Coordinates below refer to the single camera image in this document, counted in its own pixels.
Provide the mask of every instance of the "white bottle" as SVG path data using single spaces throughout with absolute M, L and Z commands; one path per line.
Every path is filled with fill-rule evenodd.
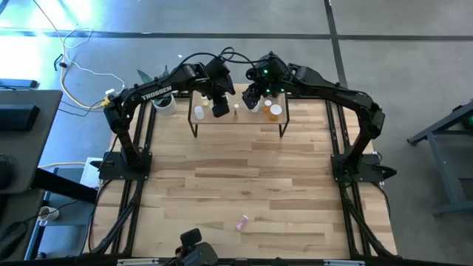
M 202 109 L 202 107 L 200 107 L 200 106 L 195 106 L 195 108 L 194 108 L 194 113 L 195 113 L 195 117 L 196 117 L 198 120 L 204 119 L 204 110 Z

